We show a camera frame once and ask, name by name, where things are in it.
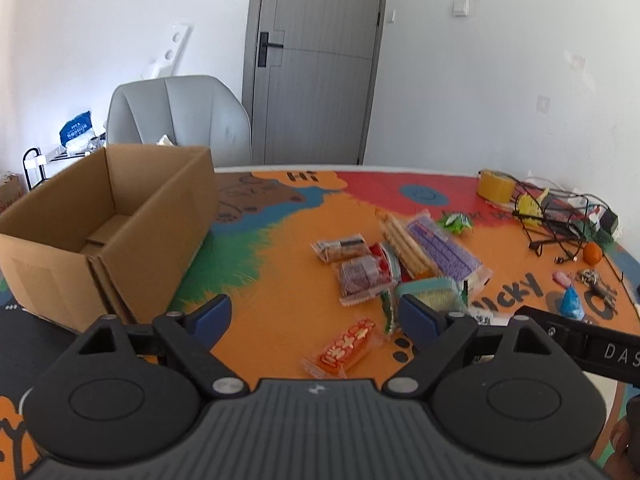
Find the chair backrest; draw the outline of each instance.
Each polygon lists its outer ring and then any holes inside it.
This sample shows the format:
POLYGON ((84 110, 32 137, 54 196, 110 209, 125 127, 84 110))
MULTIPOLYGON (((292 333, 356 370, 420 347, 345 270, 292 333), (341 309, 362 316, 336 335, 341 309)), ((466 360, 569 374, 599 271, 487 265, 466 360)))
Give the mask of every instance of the chair backrest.
POLYGON ((251 164, 251 126, 232 91, 208 75, 135 81, 116 88, 107 118, 108 144, 210 146, 216 166, 251 164))

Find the gray door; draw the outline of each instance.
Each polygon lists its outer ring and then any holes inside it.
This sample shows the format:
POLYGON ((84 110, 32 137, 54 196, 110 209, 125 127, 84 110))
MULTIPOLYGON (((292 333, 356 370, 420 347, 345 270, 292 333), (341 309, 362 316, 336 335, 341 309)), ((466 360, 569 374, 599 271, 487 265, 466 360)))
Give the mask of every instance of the gray door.
POLYGON ((264 153, 265 164, 356 164, 379 7, 380 0, 262 0, 252 121, 258 162, 264 153), (284 47, 260 49, 265 33, 284 47))

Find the white wall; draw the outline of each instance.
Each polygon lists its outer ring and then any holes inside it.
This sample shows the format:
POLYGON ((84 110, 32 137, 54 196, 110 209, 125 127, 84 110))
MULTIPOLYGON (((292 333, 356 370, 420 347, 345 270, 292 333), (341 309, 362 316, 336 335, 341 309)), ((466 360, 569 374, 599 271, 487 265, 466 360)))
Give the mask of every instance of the white wall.
POLYGON ((177 74, 214 75, 238 98, 249 0, 0 0, 0 170, 59 143, 77 113, 106 120, 173 23, 193 25, 177 74))
POLYGON ((531 170, 601 195, 640 257, 640 0, 452 3, 387 0, 365 164, 531 170))

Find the gray ribbed surface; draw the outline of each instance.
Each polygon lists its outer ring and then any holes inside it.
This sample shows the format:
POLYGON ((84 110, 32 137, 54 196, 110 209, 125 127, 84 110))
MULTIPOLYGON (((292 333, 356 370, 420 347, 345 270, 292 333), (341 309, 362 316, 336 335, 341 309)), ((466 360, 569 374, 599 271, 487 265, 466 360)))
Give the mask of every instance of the gray ribbed surface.
POLYGON ((542 470, 500 467, 440 436, 417 402, 370 381, 265 380, 215 403, 186 440, 154 460, 111 471, 46 461, 29 480, 576 480, 605 479, 588 460, 542 470))

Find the door handle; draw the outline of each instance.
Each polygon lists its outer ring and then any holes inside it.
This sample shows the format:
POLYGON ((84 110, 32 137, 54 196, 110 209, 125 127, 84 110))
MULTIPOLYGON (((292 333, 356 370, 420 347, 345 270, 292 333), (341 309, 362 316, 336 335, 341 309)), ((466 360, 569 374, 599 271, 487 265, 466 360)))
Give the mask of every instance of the door handle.
POLYGON ((269 48, 284 48, 281 43, 269 43, 269 33, 260 33, 260 42, 258 45, 258 66, 267 66, 267 51, 269 48))

